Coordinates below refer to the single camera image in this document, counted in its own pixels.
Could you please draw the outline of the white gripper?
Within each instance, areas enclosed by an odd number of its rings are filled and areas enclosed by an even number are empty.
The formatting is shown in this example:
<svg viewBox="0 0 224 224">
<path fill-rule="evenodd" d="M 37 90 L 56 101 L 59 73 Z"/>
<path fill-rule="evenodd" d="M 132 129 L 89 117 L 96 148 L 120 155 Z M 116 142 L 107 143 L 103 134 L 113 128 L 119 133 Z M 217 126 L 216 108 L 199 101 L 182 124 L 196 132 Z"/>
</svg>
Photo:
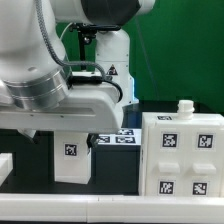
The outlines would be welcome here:
<svg viewBox="0 0 224 224">
<path fill-rule="evenodd" d="M 115 87 L 75 85 L 58 107 L 44 111 L 26 111 L 15 106 L 0 106 L 0 128 L 18 129 L 35 143 L 35 130 L 89 133 L 88 152 L 96 148 L 99 135 L 116 133 L 123 122 L 122 104 Z"/>
</svg>

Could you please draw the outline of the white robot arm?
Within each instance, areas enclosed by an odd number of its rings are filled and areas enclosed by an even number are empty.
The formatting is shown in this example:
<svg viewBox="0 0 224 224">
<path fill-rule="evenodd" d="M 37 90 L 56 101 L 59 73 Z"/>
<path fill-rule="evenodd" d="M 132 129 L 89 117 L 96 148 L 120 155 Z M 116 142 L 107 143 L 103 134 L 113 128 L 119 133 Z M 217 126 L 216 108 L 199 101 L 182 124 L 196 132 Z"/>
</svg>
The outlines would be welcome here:
<svg viewBox="0 0 224 224">
<path fill-rule="evenodd" d="M 93 116 L 83 84 L 72 84 L 72 69 L 103 67 L 74 61 L 59 23 L 86 28 L 122 27 L 152 10 L 155 0 L 0 0 L 0 128 L 78 131 L 77 121 Z"/>
</svg>

